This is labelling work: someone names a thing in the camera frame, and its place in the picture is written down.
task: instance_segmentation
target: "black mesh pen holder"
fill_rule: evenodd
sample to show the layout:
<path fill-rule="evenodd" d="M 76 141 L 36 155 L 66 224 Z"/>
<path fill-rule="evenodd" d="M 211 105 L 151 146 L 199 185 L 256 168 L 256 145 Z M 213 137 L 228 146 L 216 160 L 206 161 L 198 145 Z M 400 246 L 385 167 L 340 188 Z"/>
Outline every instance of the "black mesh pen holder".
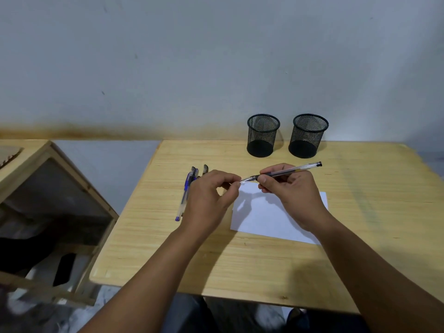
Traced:
<path fill-rule="evenodd" d="M 248 118 L 247 151 L 254 157 L 268 157 L 273 153 L 276 131 L 281 123 L 269 114 L 255 114 Z"/>
<path fill-rule="evenodd" d="M 306 113 L 294 117 L 293 125 L 288 150 L 303 159 L 314 157 L 329 122 L 319 115 Z"/>

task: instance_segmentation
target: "pen holder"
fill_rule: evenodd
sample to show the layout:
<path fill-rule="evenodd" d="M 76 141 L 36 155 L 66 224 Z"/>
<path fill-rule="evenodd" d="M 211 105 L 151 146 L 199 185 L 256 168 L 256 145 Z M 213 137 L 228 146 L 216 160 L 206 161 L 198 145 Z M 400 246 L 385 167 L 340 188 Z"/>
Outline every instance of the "pen holder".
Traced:
<path fill-rule="evenodd" d="M 281 123 L 269 114 L 255 114 L 248 118 L 247 151 L 254 157 L 268 157 L 273 153 L 276 131 Z"/>
<path fill-rule="evenodd" d="M 296 157 L 314 157 L 329 122 L 319 115 L 306 113 L 294 117 L 293 125 L 288 150 Z"/>

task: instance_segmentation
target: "hand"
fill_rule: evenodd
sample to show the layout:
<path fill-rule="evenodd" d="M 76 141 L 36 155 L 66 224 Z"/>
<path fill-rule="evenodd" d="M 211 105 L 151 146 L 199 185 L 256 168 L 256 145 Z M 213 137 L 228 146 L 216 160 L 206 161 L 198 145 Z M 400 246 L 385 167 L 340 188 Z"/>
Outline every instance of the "hand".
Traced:
<path fill-rule="evenodd" d="M 260 173 L 292 167 L 294 166 L 281 163 L 264 168 Z M 304 230 L 315 232 L 319 227 L 323 226 L 322 222 L 325 219 L 330 219 L 331 217 L 324 203 L 322 203 L 313 175 L 307 170 L 276 178 L 259 175 L 258 182 L 259 189 L 262 192 L 274 193 L 281 200 L 288 214 Z"/>
<path fill-rule="evenodd" d="M 212 170 L 194 180 L 189 188 L 180 227 L 205 240 L 218 227 L 228 207 L 238 197 L 240 180 L 241 177 L 236 174 L 219 170 Z M 227 190 L 224 195 L 218 194 L 218 187 Z"/>

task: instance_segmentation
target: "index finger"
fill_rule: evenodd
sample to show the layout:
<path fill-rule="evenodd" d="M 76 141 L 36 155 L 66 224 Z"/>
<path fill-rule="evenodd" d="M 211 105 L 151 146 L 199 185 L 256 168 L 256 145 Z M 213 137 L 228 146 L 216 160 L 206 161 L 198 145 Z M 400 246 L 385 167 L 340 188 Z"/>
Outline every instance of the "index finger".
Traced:
<path fill-rule="evenodd" d="M 279 163 L 277 165 L 273 165 L 273 166 L 264 168 L 264 169 L 260 170 L 259 173 L 264 174 L 264 173 L 268 173 L 268 172 L 275 172 L 277 170 L 285 170 L 285 169 L 292 168 L 292 167 L 294 167 L 294 166 L 290 165 L 288 163 Z"/>
<path fill-rule="evenodd" d="M 206 174 L 208 176 L 211 185 L 214 188 L 221 187 L 224 182 L 233 183 L 236 181 L 241 181 L 239 175 L 233 173 L 222 172 L 221 170 L 212 170 L 210 173 Z"/>

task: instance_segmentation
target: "wooden frame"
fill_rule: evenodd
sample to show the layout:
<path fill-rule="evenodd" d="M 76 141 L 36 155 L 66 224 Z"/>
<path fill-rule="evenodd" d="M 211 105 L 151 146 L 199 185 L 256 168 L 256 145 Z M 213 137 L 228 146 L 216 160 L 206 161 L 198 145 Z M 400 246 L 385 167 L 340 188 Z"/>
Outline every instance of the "wooden frame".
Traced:
<path fill-rule="evenodd" d="M 77 182 L 84 192 L 87 192 L 106 213 L 111 221 L 107 226 L 101 240 L 97 246 L 59 244 L 55 252 L 74 252 L 91 255 L 91 259 L 83 271 L 81 278 L 73 291 L 66 291 L 60 287 L 52 287 L 41 282 L 33 281 L 14 274 L 0 272 L 0 284 L 26 289 L 34 295 L 44 294 L 51 296 L 52 302 L 66 299 L 70 304 L 94 305 L 95 298 L 84 295 L 86 289 L 91 289 L 94 285 L 89 281 L 91 269 L 102 249 L 105 241 L 111 233 L 118 214 L 92 187 L 87 179 L 70 163 L 66 156 L 48 140 L 0 140 L 1 145 L 17 145 L 23 147 L 22 152 L 4 168 L 0 169 L 0 203 L 11 195 L 22 183 L 26 181 L 44 162 L 48 159 L 55 161 L 69 176 Z"/>

